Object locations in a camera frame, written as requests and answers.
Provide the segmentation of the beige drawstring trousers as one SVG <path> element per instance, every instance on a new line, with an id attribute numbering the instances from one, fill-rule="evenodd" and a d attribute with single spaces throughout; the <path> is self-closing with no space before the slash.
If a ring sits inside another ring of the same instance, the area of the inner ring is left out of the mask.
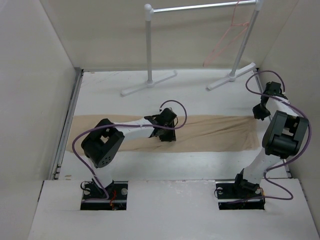
<path id="1" fill-rule="evenodd" d="M 80 133 L 95 127 L 104 118 L 117 123 L 136 121 L 134 115 L 79 115 L 73 117 L 66 150 Z M 124 140 L 119 152 L 189 153 L 240 152 L 259 146 L 257 121 L 253 116 L 191 115 L 184 127 L 175 131 L 176 141 L 164 142 L 156 137 Z"/>

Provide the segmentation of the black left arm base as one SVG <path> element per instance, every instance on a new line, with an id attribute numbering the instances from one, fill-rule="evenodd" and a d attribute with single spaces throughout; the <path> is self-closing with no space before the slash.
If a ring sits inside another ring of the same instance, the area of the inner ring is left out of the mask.
<path id="1" fill-rule="evenodd" d="M 128 181 L 113 181 L 105 188 L 105 192 L 92 179 L 80 184 L 82 211 L 125 211 L 127 209 Z"/>

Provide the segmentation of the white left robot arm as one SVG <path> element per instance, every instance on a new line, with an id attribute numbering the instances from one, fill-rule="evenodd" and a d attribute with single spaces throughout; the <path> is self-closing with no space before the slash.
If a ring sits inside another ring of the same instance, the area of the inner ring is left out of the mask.
<path id="1" fill-rule="evenodd" d="M 95 193 L 100 199 L 105 200 L 112 195 L 113 179 L 102 168 L 112 162 L 121 145 L 140 138 L 174 142 L 176 118 L 177 115 L 170 108 L 131 122 L 113 123 L 104 118 L 87 133 L 80 146 L 90 160 L 90 171 L 96 183 Z"/>

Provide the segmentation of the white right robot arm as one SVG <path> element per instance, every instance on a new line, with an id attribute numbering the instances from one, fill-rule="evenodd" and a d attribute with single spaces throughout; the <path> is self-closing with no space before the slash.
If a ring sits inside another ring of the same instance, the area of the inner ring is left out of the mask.
<path id="1" fill-rule="evenodd" d="M 252 112 L 255 119 L 263 121 L 271 117 L 271 122 L 262 138 L 261 152 L 236 176 L 231 189 L 236 197 L 243 198 L 256 191 L 267 169 L 299 152 L 309 120 L 293 111 L 289 104 L 280 83 L 266 84 L 260 103 Z"/>

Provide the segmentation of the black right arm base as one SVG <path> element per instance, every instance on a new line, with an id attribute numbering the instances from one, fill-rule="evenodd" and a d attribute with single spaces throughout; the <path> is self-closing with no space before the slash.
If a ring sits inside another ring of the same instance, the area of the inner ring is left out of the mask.
<path id="1" fill-rule="evenodd" d="M 264 210 L 265 199 L 259 184 L 244 179 L 244 170 L 234 179 L 215 182 L 219 210 Z"/>

